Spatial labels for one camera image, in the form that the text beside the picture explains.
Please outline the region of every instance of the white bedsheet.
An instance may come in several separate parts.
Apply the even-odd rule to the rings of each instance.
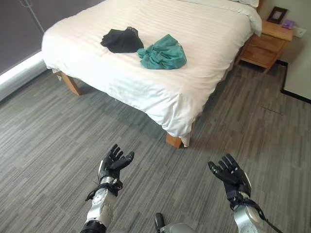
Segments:
[[[57,22],[43,37],[48,68],[144,111],[189,145],[191,125],[261,19],[250,6],[227,0],[106,0]],[[149,70],[136,53],[113,54],[100,42],[110,29],[138,30],[145,48],[172,35],[187,63]]]

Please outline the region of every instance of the drawer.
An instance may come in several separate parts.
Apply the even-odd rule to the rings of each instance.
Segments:
[[[268,66],[273,61],[275,56],[276,54],[274,52],[248,45],[247,49],[242,55],[242,60],[260,66]]]
[[[284,46],[285,41],[269,35],[261,34],[261,36],[253,35],[249,45],[278,53]]]

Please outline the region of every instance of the gray floor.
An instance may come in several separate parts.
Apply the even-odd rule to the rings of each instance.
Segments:
[[[154,233],[158,211],[199,233],[237,232],[207,167],[225,152],[248,173],[271,222],[311,232],[311,105],[280,93],[284,71],[235,67],[207,102],[191,147],[179,150],[144,113],[83,83],[75,96],[44,73],[0,104],[0,232],[80,232],[84,199],[113,143],[136,156],[121,173],[109,232]]]

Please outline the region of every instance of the teal cloth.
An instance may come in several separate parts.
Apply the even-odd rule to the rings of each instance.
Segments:
[[[138,49],[137,53],[147,69],[178,69],[187,62],[183,48],[170,34],[147,49]]]

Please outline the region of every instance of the purple object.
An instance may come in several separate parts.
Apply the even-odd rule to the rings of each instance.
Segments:
[[[291,21],[291,20],[289,20],[289,19],[286,19],[286,20],[284,21],[284,23],[282,24],[282,27],[283,27],[283,28],[292,29],[293,26],[295,26],[295,25],[296,25],[296,23],[295,23],[294,21]]]

